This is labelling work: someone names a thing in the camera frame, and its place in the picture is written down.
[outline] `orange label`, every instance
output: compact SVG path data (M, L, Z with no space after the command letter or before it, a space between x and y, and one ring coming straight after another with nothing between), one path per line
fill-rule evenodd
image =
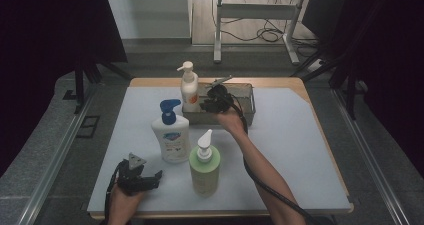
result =
M197 94L196 95L194 95L193 97L191 97L189 100L188 100L188 102L189 103L196 103L197 102Z

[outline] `wall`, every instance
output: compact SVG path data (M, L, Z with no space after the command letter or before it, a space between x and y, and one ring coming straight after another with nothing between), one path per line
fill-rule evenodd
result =
M109 0L122 39L190 38L191 0Z

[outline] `person's left hand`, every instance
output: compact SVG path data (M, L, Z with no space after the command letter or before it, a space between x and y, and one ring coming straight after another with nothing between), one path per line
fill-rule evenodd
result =
M126 224L137 211L137 207L145 195L146 192L139 192L128 196L115 184L110 196L108 225Z

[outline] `hand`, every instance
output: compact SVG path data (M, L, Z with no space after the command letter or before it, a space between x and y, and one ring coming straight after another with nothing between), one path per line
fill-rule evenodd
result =
M232 135L240 132L244 133L243 122L234 108L231 107L228 111L215 114L214 116L221 126Z
M139 192L128 196L118 185L114 185L110 197L110 210L108 225L124 225L137 211L137 207L146 192Z

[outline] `blue label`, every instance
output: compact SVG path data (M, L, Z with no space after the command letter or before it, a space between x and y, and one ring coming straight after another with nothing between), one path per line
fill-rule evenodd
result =
M164 139L167 139L169 141L175 141L177 140L179 137L181 137L181 133L177 133L177 132L173 132L173 133L165 133L163 135Z

